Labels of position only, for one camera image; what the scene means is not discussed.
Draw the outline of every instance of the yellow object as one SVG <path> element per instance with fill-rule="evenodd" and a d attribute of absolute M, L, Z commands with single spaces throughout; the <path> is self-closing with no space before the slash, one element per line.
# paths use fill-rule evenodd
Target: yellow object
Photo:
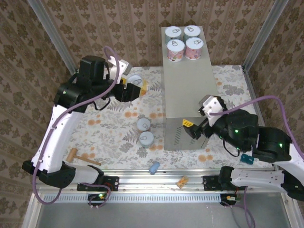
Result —
<path fill-rule="evenodd" d="M 124 77 L 121 78 L 123 83 L 126 84 L 127 83 L 127 79 L 125 79 Z"/>
<path fill-rule="evenodd" d="M 144 78 L 142 78 L 142 80 L 143 80 L 143 86 L 141 88 L 141 92 L 140 92 L 139 97 L 144 96 L 148 91 L 148 81 Z"/>
<path fill-rule="evenodd" d="M 192 122 L 190 122 L 189 120 L 183 119 L 182 125 L 186 126 L 186 127 L 192 127 L 194 124 Z"/>
<path fill-rule="evenodd" d="M 187 176 L 183 176 L 179 182 L 176 183 L 177 187 L 179 187 L 180 189 L 182 189 L 182 187 L 184 187 L 185 184 L 187 184 L 189 181 L 189 177 Z"/>

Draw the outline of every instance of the floral tablecloth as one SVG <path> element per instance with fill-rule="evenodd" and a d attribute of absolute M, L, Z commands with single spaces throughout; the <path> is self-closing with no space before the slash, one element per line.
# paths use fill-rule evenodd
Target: floral tablecloth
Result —
<path fill-rule="evenodd" d="M 133 102 L 120 103 L 112 98 L 103 111 L 93 106 L 87 108 L 79 125 L 75 128 L 65 157 L 70 149 L 78 149 L 78 155 L 100 162 L 101 169 L 147 169 L 154 161 L 159 161 L 160 169 L 214 169 L 228 165 L 238 168 L 268 168 L 270 164 L 255 161 L 253 165 L 240 162 L 240 157 L 229 155 L 217 136 L 212 136 L 204 150 L 165 151 L 163 149 L 162 112 L 162 67 L 134 67 L 130 75 L 138 74 L 148 81 L 148 91 Z M 226 102 L 227 108 L 251 100 L 248 87 L 240 66 L 214 66 L 218 93 Z M 98 100 L 103 106 L 106 101 Z M 245 108 L 255 114 L 252 105 Z M 136 122 L 139 118 L 150 119 L 154 145 L 145 149 L 138 142 L 139 132 Z M 227 144 L 228 150 L 236 150 Z M 74 164 L 86 165 L 79 159 Z"/>

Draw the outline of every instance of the gray box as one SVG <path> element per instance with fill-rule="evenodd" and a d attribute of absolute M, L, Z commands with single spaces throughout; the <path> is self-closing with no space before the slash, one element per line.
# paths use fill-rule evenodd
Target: gray box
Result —
<path fill-rule="evenodd" d="M 179 62 L 167 58 L 165 29 L 161 30 L 163 72 L 161 75 L 162 105 L 164 115 L 165 150 L 204 149 L 208 139 L 201 136 L 192 139 L 183 129 L 182 120 L 187 119 L 199 125 L 202 117 L 198 109 L 205 95 L 218 95 L 215 78 L 210 62 L 208 48 L 202 26 L 200 38 L 204 41 L 202 55 L 198 60 L 189 60 L 185 56 Z"/>

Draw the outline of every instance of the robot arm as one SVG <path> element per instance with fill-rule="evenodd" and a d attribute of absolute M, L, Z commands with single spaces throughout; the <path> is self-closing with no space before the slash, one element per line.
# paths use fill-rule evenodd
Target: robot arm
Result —
<path fill-rule="evenodd" d="M 290 197 L 304 201 L 304 160 L 297 152 L 290 137 L 280 129 L 258 126 L 257 115 L 236 110 L 225 115 L 210 115 L 226 111 L 220 97 L 208 95 L 200 101 L 199 112 L 206 118 L 196 126 L 184 120 L 185 131 L 193 138 L 209 138 L 216 134 L 239 152 L 252 151 L 260 161 L 280 166 L 284 171 L 246 171 L 224 166 L 218 182 L 222 190 L 256 186 L 286 192 Z"/>
<path fill-rule="evenodd" d="M 102 97 L 102 99 L 115 96 L 121 102 L 129 102 L 139 97 L 139 87 L 133 84 L 125 85 L 123 80 L 121 80 L 122 74 L 128 75 L 131 65 L 124 60 L 120 60 L 119 66 L 116 66 L 114 57 L 111 57 L 109 62 L 114 65 L 111 70 L 109 70 L 105 59 L 86 56 L 81 59 L 79 72 L 74 74 L 68 82 L 60 85 L 54 99 L 55 104 L 51 120 L 41 146 L 32 160 L 23 162 L 22 168 L 26 172 L 33 174 L 40 152 L 42 151 L 42 146 L 55 120 L 68 108 L 89 100 L 107 90 L 113 82 L 117 67 L 120 68 L 119 80 L 112 91 L 105 97 Z M 104 68 L 108 69 L 106 76 L 104 76 Z M 66 114 L 59 121 L 56 128 L 53 129 L 37 172 L 37 176 L 45 184 L 65 188 L 70 183 L 95 183 L 98 178 L 103 178 L 103 172 L 96 167 L 67 165 L 63 162 L 67 142 L 69 142 L 72 132 L 85 113 L 87 106 L 88 104 L 80 106 Z"/>

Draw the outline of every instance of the cable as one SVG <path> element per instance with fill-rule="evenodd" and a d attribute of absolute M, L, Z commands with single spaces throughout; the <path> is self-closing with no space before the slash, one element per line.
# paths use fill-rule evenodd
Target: cable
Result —
<path fill-rule="evenodd" d="M 229 206 L 231 208 L 233 208 L 233 207 L 242 208 L 245 211 L 245 217 L 246 217 L 246 222 L 247 222 L 248 227 L 252 228 L 252 225 L 253 225 L 253 228 L 255 228 L 256 227 L 255 219 L 253 218 L 252 213 L 250 212 L 250 210 L 247 208 L 247 205 L 246 205 L 247 188 L 248 188 L 248 186 L 245 188 L 245 191 L 244 191 L 244 205 L 243 206 L 242 205 L 229 205 L 224 201 L 222 201 L 222 203 L 226 204 L 227 206 Z"/>
<path fill-rule="evenodd" d="M 246 186 L 245 191 L 244 191 L 244 210 L 245 210 L 246 222 L 247 222 L 248 227 L 250 228 L 251 227 L 251 223 L 250 223 L 249 218 L 248 218 L 248 213 L 246 213 L 248 211 L 247 205 L 246 205 L 246 192 L 247 192 L 247 189 L 248 189 L 248 186 Z M 253 217 L 251 218 L 251 221 L 253 221 L 253 227 L 255 228 L 256 227 L 256 223 L 255 223 L 255 220 L 253 219 Z"/>
<path fill-rule="evenodd" d="M 111 189 L 110 189 L 108 186 L 106 186 L 106 185 L 102 185 L 102 184 L 88 184 L 88 183 L 81 183 L 81 184 L 86 185 L 86 186 L 89 186 L 89 187 L 103 187 L 103 188 L 108 189 L 106 199 L 103 201 L 102 204 L 96 206 L 97 209 L 98 209 L 98 208 L 101 208 L 101 207 L 108 201 L 108 199 L 110 198 Z M 93 205 L 92 205 L 91 203 L 92 203 L 92 200 L 93 200 L 94 198 L 95 198 L 95 196 L 92 196 L 92 197 L 90 198 L 90 200 L 89 200 L 89 205 L 90 205 L 91 208 L 93 208 Z"/>
<path fill-rule="evenodd" d="M 113 54 L 113 56 L 114 56 L 114 58 L 115 58 L 115 61 L 116 61 L 116 65 L 119 66 L 119 61 L 118 61 L 118 55 L 117 55 L 117 53 L 114 52 L 113 49 L 112 49 L 111 47 L 105 46 L 105 47 L 104 47 L 104 53 L 105 53 L 105 55 L 107 56 L 108 59 L 110 59 L 111 57 L 108 55 L 107 49 L 110 50 L 110 51 L 112 52 L 112 54 Z M 38 200 L 41 204 L 50 205 L 50 204 L 54 203 L 54 202 L 59 198 L 59 195 L 60 195 L 60 193 L 61 193 L 61 189 L 59 189 L 59 192 L 58 192 L 57 196 L 55 197 L 55 199 L 53 199 L 51 202 L 45 202 L 45 201 L 43 201 L 42 198 L 40 198 L 40 196 L 39 196 L 39 194 L 38 194 L 38 191 L 37 191 L 37 187 L 36 187 L 37 172 L 38 172 L 38 169 L 39 169 L 39 166 L 40 166 L 41 162 L 43 162 L 43 161 L 42 161 L 42 158 L 43 158 L 43 154 L 44 154 L 44 152 L 45 152 L 45 150 L 46 150 L 46 147 L 47 147 L 47 145 L 48 145 L 47 143 L 48 143 L 48 141 L 49 141 L 49 139 L 50 139 L 50 137 L 51 137 L 53 131 L 55 130 L 57 124 L 59 123 L 59 121 L 60 121 L 67 113 L 73 111 L 74 109 L 76 109 L 76 108 L 78 108 L 78 107 L 80 107 L 80 106 L 86 105 L 86 104 L 88 104 L 88 103 L 92 103 L 94 100 L 99 99 L 99 98 L 102 98 L 102 97 L 104 97 L 105 95 L 107 95 L 107 94 L 113 89 L 113 87 L 115 86 L 115 84 L 116 84 L 116 82 L 117 82 L 117 80 L 118 80 L 118 77 L 119 77 L 119 67 L 117 67 L 116 77 L 115 77 L 114 81 L 112 82 L 112 84 L 110 85 L 110 87 L 109 87 L 106 91 L 104 91 L 103 93 L 101 93 L 100 95 L 98 95 L 98 96 L 96 96 L 96 97 L 93 97 L 93 98 L 91 98 L 91 99 L 89 99 L 89 100 L 80 102 L 80 103 L 78 103 L 78 104 L 76 104 L 76 105 L 74 105 L 74 106 L 72 106 L 72 107 L 66 109 L 66 110 L 65 110 L 65 111 L 64 111 L 64 112 L 63 112 L 63 113 L 54 121 L 54 123 L 53 123 L 51 129 L 49 130 L 49 132 L 48 132 L 48 134 L 47 134 L 47 136 L 46 136 L 46 139 L 45 139 L 45 141 L 44 141 L 44 143 L 43 143 L 43 146 L 42 146 L 42 149 L 41 149 L 41 152 L 40 152 L 40 155 L 39 155 L 39 158 L 38 158 L 38 161 L 37 161 L 36 167 L 35 167 L 35 169 L 34 169 L 34 173 L 33 173 L 32 187 L 33 187 L 34 195 L 35 195 L 35 197 L 37 198 L 37 200 Z"/>
<path fill-rule="evenodd" d="M 239 150 L 237 150 L 237 155 L 234 155 L 229 150 L 227 150 L 226 145 L 225 145 L 225 140 L 223 140 L 223 147 L 231 156 L 233 156 L 235 158 L 237 158 L 239 156 Z"/>
<path fill-rule="evenodd" d="M 278 98 L 278 97 L 276 97 L 276 96 L 273 96 L 273 95 L 262 96 L 262 97 L 254 99 L 254 100 L 248 101 L 248 102 L 246 102 L 244 104 L 241 104 L 241 105 L 239 105 L 239 106 L 237 106 L 235 108 L 229 109 L 227 111 L 224 111 L 224 112 L 221 112 L 221 113 L 210 113 L 210 115 L 225 115 L 225 114 L 229 114 L 229 113 L 234 112 L 234 111 L 236 111 L 238 109 L 244 108 L 244 107 L 246 107 L 246 106 L 248 106 L 250 104 L 253 104 L 253 103 L 258 102 L 258 101 L 263 101 L 263 100 L 266 100 L 266 99 L 275 99 L 279 103 L 280 109 L 281 109 L 281 112 L 282 112 L 282 117 L 283 117 L 284 125 L 285 125 L 285 128 L 286 128 L 286 130 L 287 130 L 287 132 L 289 134 L 289 137 L 291 138 L 292 142 L 294 143 L 294 147 L 298 151 L 298 153 L 301 156 L 301 158 L 304 159 L 304 154 L 302 153 L 299 145 L 297 144 L 297 142 L 295 140 L 294 135 L 292 134 L 292 132 L 291 132 L 289 126 L 288 126 L 288 121 L 287 121 L 287 118 L 286 118 L 286 113 L 285 113 L 284 105 L 283 105 L 281 99 Z"/>
<path fill-rule="evenodd" d="M 93 101 L 93 104 L 94 104 L 95 110 L 102 111 L 102 110 L 104 110 L 110 104 L 110 102 L 111 102 L 111 98 L 109 98 L 108 102 L 102 108 L 97 108 L 97 105 L 96 105 L 95 101 Z"/>

